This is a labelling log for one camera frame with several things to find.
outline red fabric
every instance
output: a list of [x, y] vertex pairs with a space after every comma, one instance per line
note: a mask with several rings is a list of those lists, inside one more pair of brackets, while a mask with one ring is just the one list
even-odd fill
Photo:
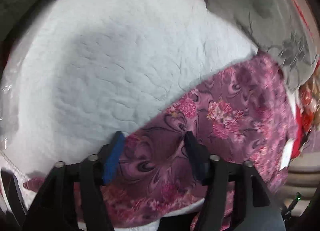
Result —
[[296, 158], [299, 156], [300, 154], [300, 144], [301, 144], [301, 140], [302, 140], [302, 119], [301, 119], [301, 112], [300, 112], [300, 108], [298, 106], [297, 107], [297, 112], [296, 112], [296, 120], [297, 120], [297, 124], [298, 124], [298, 130], [297, 130], [297, 138], [294, 141], [293, 144], [293, 149], [292, 149], [292, 153], [291, 153], [291, 158]]

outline floral blanket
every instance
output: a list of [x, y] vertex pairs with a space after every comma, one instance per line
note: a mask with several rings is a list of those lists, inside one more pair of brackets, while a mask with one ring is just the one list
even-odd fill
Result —
[[[287, 177], [279, 171], [284, 145], [296, 124], [278, 65], [267, 54], [209, 77], [126, 138], [116, 178], [101, 187], [115, 227], [135, 227], [202, 199], [206, 186], [192, 175], [183, 136], [192, 131], [212, 154], [242, 163], [252, 160], [275, 192]], [[43, 180], [24, 184], [37, 191]], [[76, 211], [81, 215], [79, 186]], [[225, 221], [232, 211], [232, 185]]]

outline white label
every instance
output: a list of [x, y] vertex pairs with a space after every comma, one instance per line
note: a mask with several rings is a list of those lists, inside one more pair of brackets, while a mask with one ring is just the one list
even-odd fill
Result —
[[289, 166], [290, 159], [291, 159], [291, 153], [293, 149], [293, 143], [294, 139], [289, 139], [287, 143], [284, 146], [282, 157], [281, 157], [281, 164], [279, 170], [282, 170], [283, 168], [286, 168]]

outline white fabric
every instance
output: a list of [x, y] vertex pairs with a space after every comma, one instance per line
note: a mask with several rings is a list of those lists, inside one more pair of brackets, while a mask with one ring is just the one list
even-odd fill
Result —
[[12, 86], [19, 129], [4, 153], [26, 174], [96, 153], [257, 50], [204, 0], [57, 0], [50, 11]]

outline purple fabric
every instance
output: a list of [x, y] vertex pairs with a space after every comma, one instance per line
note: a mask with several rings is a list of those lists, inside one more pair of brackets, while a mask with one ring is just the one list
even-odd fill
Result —
[[[126, 138], [115, 180], [102, 187], [115, 227], [148, 224], [205, 196], [206, 187], [192, 176], [183, 143], [186, 131], [212, 154], [229, 162], [252, 160], [272, 192], [287, 171], [279, 163], [297, 126], [277, 64], [266, 54], [209, 77]], [[36, 190], [37, 180], [25, 183]], [[81, 217], [79, 188], [75, 189]], [[233, 187], [225, 222], [232, 211]]]

